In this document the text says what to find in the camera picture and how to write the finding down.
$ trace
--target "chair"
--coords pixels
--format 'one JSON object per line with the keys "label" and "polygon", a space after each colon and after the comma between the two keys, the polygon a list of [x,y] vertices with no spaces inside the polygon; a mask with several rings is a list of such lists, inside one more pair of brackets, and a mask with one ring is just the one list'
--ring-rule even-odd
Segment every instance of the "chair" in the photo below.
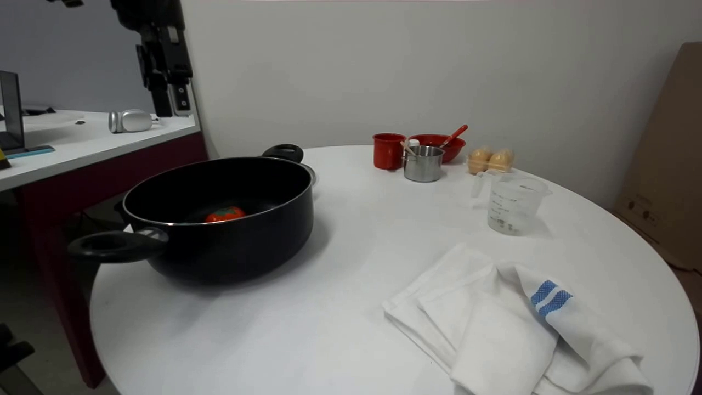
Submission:
{"label": "chair", "polygon": [[41,390],[17,366],[20,360],[34,353],[28,343],[15,340],[7,326],[0,324],[0,393],[40,395]]}

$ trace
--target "food item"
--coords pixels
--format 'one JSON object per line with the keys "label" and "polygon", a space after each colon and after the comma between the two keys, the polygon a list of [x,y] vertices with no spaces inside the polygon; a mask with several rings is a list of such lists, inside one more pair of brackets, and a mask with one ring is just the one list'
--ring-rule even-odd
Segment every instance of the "food item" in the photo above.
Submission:
{"label": "food item", "polygon": [[481,147],[481,149],[471,151],[471,153],[468,157],[468,172],[470,172],[471,176],[484,172],[490,159],[492,159],[492,149],[490,149],[490,147]]}
{"label": "food item", "polygon": [[231,207],[231,208],[225,208],[225,211],[209,214],[209,215],[204,218],[204,223],[215,225],[215,223],[233,223],[233,219],[241,219],[241,218],[245,218],[245,214],[241,211],[241,207]]}
{"label": "food item", "polygon": [[490,159],[486,169],[492,169],[492,172],[511,172],[511,164],[513,164],[513,151],[511,149],[503,149],[503,151],[495,151]]}

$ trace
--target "red mug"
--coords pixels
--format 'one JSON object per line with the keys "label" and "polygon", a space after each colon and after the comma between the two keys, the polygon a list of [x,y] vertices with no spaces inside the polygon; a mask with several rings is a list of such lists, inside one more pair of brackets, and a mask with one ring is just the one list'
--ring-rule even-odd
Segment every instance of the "red mug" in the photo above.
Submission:
{"label": "red mug", "polygon": [[401,135],[374,135],[373,136],[373,164],[378,169],[395,172],[401,168]]}

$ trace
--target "white round table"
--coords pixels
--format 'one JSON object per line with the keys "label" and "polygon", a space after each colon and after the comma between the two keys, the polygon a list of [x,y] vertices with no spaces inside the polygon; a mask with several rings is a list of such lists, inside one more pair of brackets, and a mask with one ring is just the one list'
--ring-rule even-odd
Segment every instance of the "white round table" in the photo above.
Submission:
{"label": "white round table", "polygon": [[666,264],[622,223],[549,183],[540,225],[486,226],[486,190],[464,164],[438,183],[373,169],[371,147],[306,149],[316,226],[266,280],[191,290],[147,264],[102,265],[89,319],[122,395],[451,395],[449,377],[400,334],[382,304],[463,241],[573,286],[645,358],[656,395],[688,395],[699,343]]}

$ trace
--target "metal container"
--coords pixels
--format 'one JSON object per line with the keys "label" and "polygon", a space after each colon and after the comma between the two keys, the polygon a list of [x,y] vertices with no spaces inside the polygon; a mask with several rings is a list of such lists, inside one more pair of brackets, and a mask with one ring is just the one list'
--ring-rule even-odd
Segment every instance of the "metal container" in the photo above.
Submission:
{"label": "metal container", "polygon": [[434,183],[441,179],[442,149],[431,145],[407,147],[404,153],[404,179]]}

